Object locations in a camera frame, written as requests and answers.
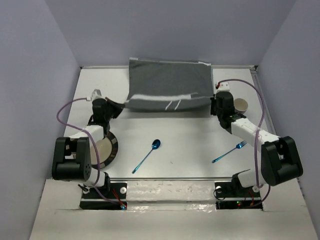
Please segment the purple mug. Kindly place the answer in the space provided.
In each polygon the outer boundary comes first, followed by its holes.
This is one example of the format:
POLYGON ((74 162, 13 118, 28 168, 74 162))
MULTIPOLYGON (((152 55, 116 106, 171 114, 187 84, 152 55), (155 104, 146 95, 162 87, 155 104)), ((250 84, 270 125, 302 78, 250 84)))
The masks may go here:
POLYGON ((249 107, 248 102, 243 98, 236 98, 233 101, 233 105, 235 111, 240 114, 244 114, 249 107))

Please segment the striped rim dinner plate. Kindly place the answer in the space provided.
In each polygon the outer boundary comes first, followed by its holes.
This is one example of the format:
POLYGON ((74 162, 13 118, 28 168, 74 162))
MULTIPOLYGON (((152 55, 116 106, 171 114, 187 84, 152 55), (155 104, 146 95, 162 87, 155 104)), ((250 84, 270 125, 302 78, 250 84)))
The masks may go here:
POLYGON ((104 139, 95 143, 99 155, 100 168, 107 167, 115 158, 118 153, 119 143, 116 136, 109 131, 104 139))

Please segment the blue metal fork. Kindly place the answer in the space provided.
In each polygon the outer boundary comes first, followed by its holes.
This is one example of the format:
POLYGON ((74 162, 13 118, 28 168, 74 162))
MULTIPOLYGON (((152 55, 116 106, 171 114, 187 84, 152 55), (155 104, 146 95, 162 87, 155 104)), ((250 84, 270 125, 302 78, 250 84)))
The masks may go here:
POLYGON ((222 154, 221 156, 215 158, 214 160, 212 160, 212 163, 216 163, 217 161, 219 161, 220 159, 222 159, 223 157, 225 157, 226 155, 230 154, 231 152, 235 151, 235 150, 239 150, 241 148, 243 148, 248 142, 243 140, 240 143, 238 143, 234 148, 232 148, 231 150, 229 150, 228 152, 222 154))

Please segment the grey cloth placemat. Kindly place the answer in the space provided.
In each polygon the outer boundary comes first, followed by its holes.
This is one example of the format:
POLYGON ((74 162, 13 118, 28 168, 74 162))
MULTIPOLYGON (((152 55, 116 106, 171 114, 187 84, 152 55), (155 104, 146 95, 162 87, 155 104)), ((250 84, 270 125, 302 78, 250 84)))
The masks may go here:
POLYGON ((142 112, 189 111, 210 105, 212 66, 201 61, 131 57, 125 106, 142 112))

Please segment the blue metal spoon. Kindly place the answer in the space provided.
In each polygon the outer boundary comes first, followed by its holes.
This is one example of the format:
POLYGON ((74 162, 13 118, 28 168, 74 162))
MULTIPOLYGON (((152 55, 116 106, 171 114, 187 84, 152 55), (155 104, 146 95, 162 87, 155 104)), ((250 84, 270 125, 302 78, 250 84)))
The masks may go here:
POLYGON ((137 170, 141 167, 141 165, 144 163, 144 161, 149 157, 149 155, 154 151, 157 150, 161 145, 161 141, 159 139, 155 139, 151 144, 151 150, 148 152, 148 154, 140 161, 140 163, 132 170, 132 174, 135 174, 137 170))

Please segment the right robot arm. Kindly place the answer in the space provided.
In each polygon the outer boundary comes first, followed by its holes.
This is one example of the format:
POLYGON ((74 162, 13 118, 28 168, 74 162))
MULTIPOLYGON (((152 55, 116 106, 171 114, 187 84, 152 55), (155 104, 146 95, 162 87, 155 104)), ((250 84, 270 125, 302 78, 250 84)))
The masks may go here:
POLYGON ((254 147, 254 169, 232 176, 230 190, 242 196, 249 188, 265 184, 274 187, 303 175, 303 166, 297 145, 290 136, 280 137, 253 124, 246 116, 237 113, 233 95, 220 91, 211 99, 210 114, 216 116, 220 126, 254 147))

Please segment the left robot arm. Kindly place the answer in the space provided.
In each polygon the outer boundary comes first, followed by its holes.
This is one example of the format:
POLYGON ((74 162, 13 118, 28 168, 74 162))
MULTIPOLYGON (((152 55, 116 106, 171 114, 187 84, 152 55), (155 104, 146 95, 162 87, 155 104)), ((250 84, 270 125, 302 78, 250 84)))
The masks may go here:
POLYGON ((93 189, 97 196, 110 194, 111 180, 102 171, 115 158, 119 142, 110 131, 110 121, 123 111, 123 103, 98 97, 91 100, 92 115, 85 128, 74 127, 72 136, 55 141, 51 175, 54 180, 80 183, 83 192, 93 189))

